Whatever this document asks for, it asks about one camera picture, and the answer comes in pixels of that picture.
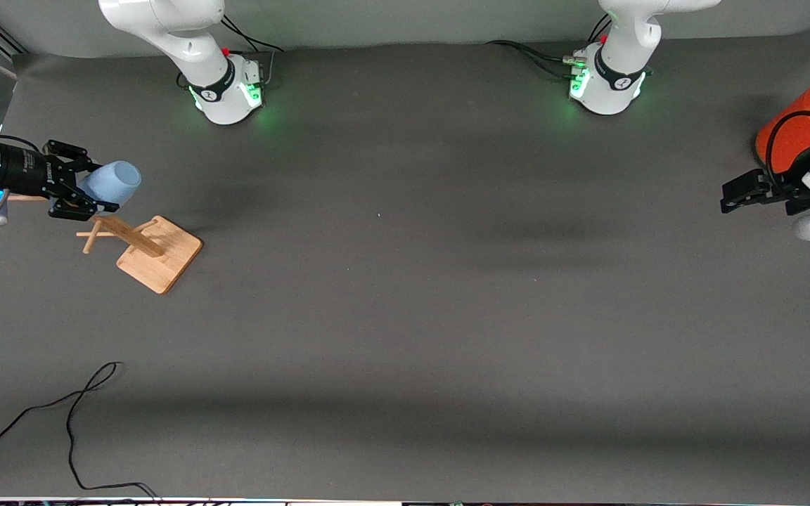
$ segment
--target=light blue cup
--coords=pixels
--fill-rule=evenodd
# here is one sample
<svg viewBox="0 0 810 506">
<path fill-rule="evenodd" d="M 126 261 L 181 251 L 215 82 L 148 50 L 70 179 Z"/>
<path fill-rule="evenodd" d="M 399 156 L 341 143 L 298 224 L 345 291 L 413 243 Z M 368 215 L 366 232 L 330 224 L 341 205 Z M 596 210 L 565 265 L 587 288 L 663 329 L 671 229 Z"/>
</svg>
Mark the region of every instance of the light blue cup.
<svg viewBox="0 0 810 506">
<path fill-rule="evenodd" d="M 139 169 L 132 163 L 117 160 L 94 170 L 77 187 L 96 200 L 124 205 L 140 183 L 142 175 Z M 101 216 L 109 214 L 110 212 L 100 212 Z"/>
</svg>

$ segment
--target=gray wall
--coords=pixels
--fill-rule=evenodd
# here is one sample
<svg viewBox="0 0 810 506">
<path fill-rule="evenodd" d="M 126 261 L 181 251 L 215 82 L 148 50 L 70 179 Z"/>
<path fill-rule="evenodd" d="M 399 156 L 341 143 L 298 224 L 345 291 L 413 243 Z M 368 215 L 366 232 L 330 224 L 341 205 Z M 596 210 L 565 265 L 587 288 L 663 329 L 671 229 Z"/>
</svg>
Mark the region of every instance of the gray wall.
<svg viewBox="0 0 810 506">
<path fill-rule="evenodd" d="M 595 0 L 227 0 L 250 35 L 287 48 L 399 42 L 582 39 L 602 11 Z M 0 23 L 34 52 L 94 58 L 155 54 L 103 19 L 96 0 L 0 0 Z M 664 16 L 669 38 L 778 35 L 810 29 L 810 0 L 724 0 L 701 13 Z M 242 48 L 222 27 L 219 42 Z"/>
</svg>

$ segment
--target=orange cylinder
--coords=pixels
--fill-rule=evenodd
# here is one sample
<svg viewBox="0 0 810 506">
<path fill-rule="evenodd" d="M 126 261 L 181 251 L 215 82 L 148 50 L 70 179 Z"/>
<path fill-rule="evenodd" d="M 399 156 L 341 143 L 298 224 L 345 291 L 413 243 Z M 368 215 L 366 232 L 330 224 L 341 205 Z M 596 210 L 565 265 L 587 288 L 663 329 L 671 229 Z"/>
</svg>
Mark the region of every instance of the orange cylinder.
<svg viewBox="0 0 810 506">
<path fill-rule="evenodd" d="M 762 164 L 767 163 L 768 137 L 771 137 L 775 125 L 788 113 L 796 111 L 810 111 L 810 89 L 802 93 L 790 106 L 758 132 L 758 137 L 755 138 L 755 151 L 758 153 L 758 158 Z M 777 133 L 777 138 L 774 141 L 772 160 L 774 172 L 781 174 L 790 170 L 796 157 L 807 148 L 810 148 L 810 118 L 799 116 L 790 119 Z"/>
</svg>

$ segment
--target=table surface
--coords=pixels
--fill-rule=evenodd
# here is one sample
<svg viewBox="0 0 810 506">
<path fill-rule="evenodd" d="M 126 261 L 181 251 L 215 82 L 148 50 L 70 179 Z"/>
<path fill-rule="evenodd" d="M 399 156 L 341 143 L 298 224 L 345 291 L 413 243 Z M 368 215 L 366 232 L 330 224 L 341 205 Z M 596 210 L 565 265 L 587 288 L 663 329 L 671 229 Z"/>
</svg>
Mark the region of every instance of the table surface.
<svg viewBox="0 0 810 506">
<path fill-rule="evenodd" d="M 495 46 L 279 54 L 229 127 L 167 58 L 20 66 L 4 134 L 131 160 L 124 220 L 205 241 L 161 297 L 88 224 L 0 230 L 0 428 L 127 364 L 77 413 L 88 484 L 810 504 L 810 243 L 718 205 L 810 32 L 666 41 L 616 117 Z M 78 493 L 64 416 L 0 443 L 0 495 Z"/>
</svg>

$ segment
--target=cable connector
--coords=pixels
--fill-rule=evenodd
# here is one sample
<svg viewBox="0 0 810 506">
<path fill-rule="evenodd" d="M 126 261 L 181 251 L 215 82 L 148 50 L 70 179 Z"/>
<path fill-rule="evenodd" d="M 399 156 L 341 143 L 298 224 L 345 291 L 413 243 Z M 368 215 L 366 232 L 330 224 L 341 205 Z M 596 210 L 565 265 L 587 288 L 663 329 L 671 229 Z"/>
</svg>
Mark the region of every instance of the cable connector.
<svg viewBox="0 0 810 506">
<path fill-rule="evenodd" d="M 562 56 L 562 63 L 570 67 L 586 68 L 586 58 L 582 56 Z"/>
</svg>

